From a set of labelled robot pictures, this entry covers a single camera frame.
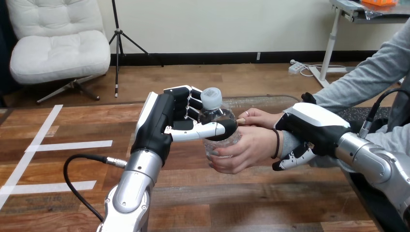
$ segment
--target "robotic arm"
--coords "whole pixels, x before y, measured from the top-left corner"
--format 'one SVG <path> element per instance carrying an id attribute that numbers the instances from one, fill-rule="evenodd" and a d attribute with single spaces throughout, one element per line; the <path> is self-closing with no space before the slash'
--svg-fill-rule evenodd
<path id="1" fill-rule="evenodd" d="M 237 129 L 232 120 L 197 123 L 201 91 L 190 86 L 151 92 L 141 111 L 128 163 L 108 162 L 125 168 L 118 185 L 105 198 L 105 219 L 97 232 L 146 232 L 151 191 L 169 154 L 171 142 L 201 138 L 223 140 Z"/>
<path id="2" fill-rule="evenodd" d="M 316 155 L 330 155 L 365 176 L 369 184 L 382 191 L 396 208 L 406 226 L 410 222 L 410 157 L 386 151 L 366 140 L 365 134 L 352 133 L 348 122 L 336 114 L 311 103 L 297 103 L 275 125 L 277 130 L 291 131 L 305 141 L 281 161 L 275 171 L 305 164 Z"/>

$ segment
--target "power strip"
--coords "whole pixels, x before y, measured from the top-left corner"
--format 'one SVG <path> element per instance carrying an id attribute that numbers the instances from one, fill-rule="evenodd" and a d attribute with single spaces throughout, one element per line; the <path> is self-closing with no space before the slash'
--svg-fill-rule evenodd
<path id="1" fill-rule="evenodd" d="M 289 72 L 293 74 L 299 74 L 302 68 L 305 66 L 302 63 L 296 62 L 292 66 L 289 67 Z"/>

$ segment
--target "white robotic hand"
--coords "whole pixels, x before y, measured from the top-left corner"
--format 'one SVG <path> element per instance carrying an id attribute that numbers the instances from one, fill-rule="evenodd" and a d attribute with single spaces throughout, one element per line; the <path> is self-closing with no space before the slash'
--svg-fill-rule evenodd
<path id="1" fill-rule="evenodd" d="M 334 154 L 339 138 L 351 131 L 350 124 L 338 115 L 318 105 L 305 102 L 297 103 L 285 111 L 274 128 L 290 131 L 304 141 L 290 154 L 281 157 L 281 161 L 272 165 L 275 171 L 284 171 L 306 164 L 316 155 Z"/>

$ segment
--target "bottle cap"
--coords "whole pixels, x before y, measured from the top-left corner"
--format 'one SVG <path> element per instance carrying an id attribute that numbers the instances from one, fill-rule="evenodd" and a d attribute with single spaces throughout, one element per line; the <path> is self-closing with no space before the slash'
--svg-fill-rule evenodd
<path id="1" fill-rule="evenodd" d="M 215 110 L 222 105 L 222 93 L 218 88 L 207 88 L 202 91 L 201 100 L 205 109 Z"/>

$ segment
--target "gray sweater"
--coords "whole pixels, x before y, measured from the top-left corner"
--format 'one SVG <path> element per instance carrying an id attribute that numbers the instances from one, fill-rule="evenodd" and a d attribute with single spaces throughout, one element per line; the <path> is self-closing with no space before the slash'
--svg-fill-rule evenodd
<path id="1" fill-rule="evenodd" d="M 337 113 L 377 96 L 405 76 L 402 88 L 410 90 L 410 19 L 375 55 L 313 96 L 318 105 Z M 410 124 L 400 126 L 409 116 L 410 101 L 405 94 L 398 93 L 388 125 L 368 134 L 366 139 L 388 151 L 410 154 Z M 300 144 L 286 131 L 283 142 L 282 155 L 289 154 Z M 313 167 L 339 166 L 351 171 L 347 164 L 329 156 L 316 157 L 309 164 Z"/>

